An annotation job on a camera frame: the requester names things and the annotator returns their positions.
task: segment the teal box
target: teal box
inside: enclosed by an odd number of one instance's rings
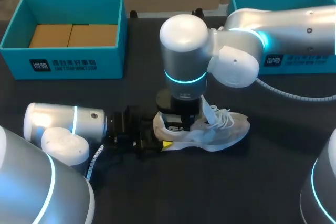
[[[336,5],[336,0],[230,0],[228,15],[238,9],[290,10]],[[267,60],[276,64],[267,65]],[[260,74],[335,73],[336,57],[306,55],[264,55]]]
[[[29,48],[38,24],[118,24],[116,45]],[[17,80],[119,79],[126,37],[123,0],[20,0],[0,53]]]

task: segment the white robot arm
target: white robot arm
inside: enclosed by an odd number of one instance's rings
[[[220,30],[207,29],[192,15],[177,15],[161,27],[160,40],[167,83],[173,97],[193,100],[206,88],[210,72],[222,84],[242,88],[257,80],[287,97],[305,98],[274,89],[257,79],[264,53],[299,55],[335,54],[336,6],[269,12],[240,9]]]

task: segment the black table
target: black table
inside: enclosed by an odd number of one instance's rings
[[[225,18],[205,21],[218,28]],[[102,108],[108,114],[128,104],[155,111],[156,92],[165,87],[159,45],[163,22],[129,20],[122,80],[15,81],[1,57],[0,125],[22,136],[31,102]],[[7,24],[0,23],[1,34]],[[336,93],[334,74],[261,79],[297,95]],[[210,104],[249,116],[248,137],[217,153],[189,148],[145,162],[128,154],[117,164],[116,157],[103,152],[91,179],[94,224],[301,223],[300,189],[336,128],[336,102],[289,100],[256,83],[232,89],[212,77],[205,97]]]

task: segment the white shoelace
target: white shoelace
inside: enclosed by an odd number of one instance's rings
[[[202,96],[202,109],[203,114],[209,123],[208,129],[222,130],[224,128],[231,128],[235,124],[232,116],[230,115],[230,110],[220,110],[215,105],[209,105],[204,96]]]
[[[211,105],[211,109],[214,111],[217,117],[217,122],[215,124],[210,124],[208,126],[209,129],[224,129],[224,128],[231,128],[235,121],[233,120],[232,116],[230,115],[230,110],[227,109],[218,109],[217,106]]]

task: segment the white spiral cable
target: white spiral cable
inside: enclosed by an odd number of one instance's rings
[[[96,151],[96,153],[94,154],[92,160],[91,160],[91,163],[90,163],[90,166],[89,166],[89,169],[88,169],[88,173],[86,175],[86,179],[87,181],[90,181],[91,179],[91,174],[92,174],[92,171],[93,171],[93,167],[95,166],[95,162],[98,158],[98,156],[103,152],[104,150],[104,145],[102,144],[98,150]]]
[[[284,97],[288,97],[288,98],[295,99],[295,100],[300,100],[300,101],[305,101],[305,102],[330,102],[330,101],[336,100],[336,95],[332,95],[330,97],[302,97],[300,95],[286,93],[276,88],[273,88],[272,86],[268,85],[267,83],[263,82],[262,80],[258,78],[256,79],[256,82],[262,85],[263,87],[265,87],[266,89],[269,89],[272,92],[275,92],[279,95],[283,95]]]

